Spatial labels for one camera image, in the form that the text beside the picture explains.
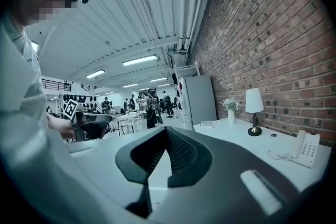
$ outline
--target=fluorescent light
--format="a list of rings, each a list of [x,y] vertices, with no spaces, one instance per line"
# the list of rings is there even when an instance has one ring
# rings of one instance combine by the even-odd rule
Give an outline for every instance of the fluorescent light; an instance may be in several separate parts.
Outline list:
[[[137,84],[131,84],[131,85],[123,86],[123,88],[128,88],[128,87],[132,87],[132,86],[137,86]]]
[[[37,52],[37,48],[38,48],[38,43],[35,43],[35,42],[31,42],[31,43],[32,43],[33,50],[36,53]]]
[[[103,73],[105,73],[105,71],[102,70],[102,69],[100,69],[99,71],[97,71],[97,72],[95,72],[95,73],[93,73],[93,74],[91,74],[91,75],[87,75],[86,77],[87,77],[88,79],[91,79],[91,78],[93,78],[93,77],[95,77],[95,76],[98,76],[98,75],[100,75],[100,74],[103,74]]]
[[[150,56],[146,56],[146,57],[142,57],[142,58],[138,58],[138,59],[122,62],[122,64],[124,66],[129,66],[129,65],[133,65],[135,63],[146,62],[146,61],[156,60],[156,59],[157,59],[156,55],[150,55]]]
[[[149,82],[154,82],[154,81],[159,81],[159,80],[166,80],[167,78],[162,78],[162,79],[153,79],[153,80],[150,80]]]

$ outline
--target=gray refrigerator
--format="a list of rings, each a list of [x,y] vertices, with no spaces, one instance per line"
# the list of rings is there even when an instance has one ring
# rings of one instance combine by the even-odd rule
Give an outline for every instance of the gray refrigerator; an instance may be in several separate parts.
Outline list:
[[[182,79],[182,101],[185,128],[193,130],[201,121],[217,120],[214,92],[209,76]]]

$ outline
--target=hand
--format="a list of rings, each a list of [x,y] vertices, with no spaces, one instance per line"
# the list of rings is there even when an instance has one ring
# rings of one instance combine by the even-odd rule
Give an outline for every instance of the hand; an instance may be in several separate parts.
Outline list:
[[[48,127],[60,132],[63,139],[75,138],[70,120],[59,119],[47,114]]]

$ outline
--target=brick wall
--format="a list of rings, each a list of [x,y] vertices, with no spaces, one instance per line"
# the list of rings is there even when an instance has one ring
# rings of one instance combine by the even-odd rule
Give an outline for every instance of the brick wall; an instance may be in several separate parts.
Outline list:
[[[261,126],[336,140],[336,42],[321,0],[209,0],[189,59],[212,77],[217,116],[225,98],[259,88]]]

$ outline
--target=white desk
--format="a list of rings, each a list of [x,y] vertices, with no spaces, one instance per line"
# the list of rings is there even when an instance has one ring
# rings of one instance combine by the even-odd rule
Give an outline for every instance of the white desk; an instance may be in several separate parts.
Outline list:
[[[329,160],[331,152],[330,147],[319,145],[312,168],[307,168],[283,159],[271,159],[267,154],[267,151],[274,151],[282,154],[290,153],[296,138],[264,127],[261,127],[262,134],[260,136],[250,136],[248,135],[247,130],[251,127],[251,123],[240,119],[236,119],[235,124],[229,126],[228,118],[215,121],[213,129],[200,127],[199,124],[194,125],[194,129],[198,133],[222,139],[249,150],[286,176],[299,191],[303,191],[305,188],[321,179]],[[272,133],[277,134],[277,137],[271,137],[270,135]]]
[[[132,125],[134,126],[134,131],[136,132],[136,128],[135,128],[135,122],[134,122],[134,119],[137,118],[137,117],[143,117],[143,111],[139,111],[137,114],[133,114],[133,115],[123,115],[123,116],[120,116],[120,117],[117,117],[117,120],[118,120],[118,128],[119,128],[119,135],[120,135],[120,120],[122,121],[125,121],[125,120],[132,120]]]

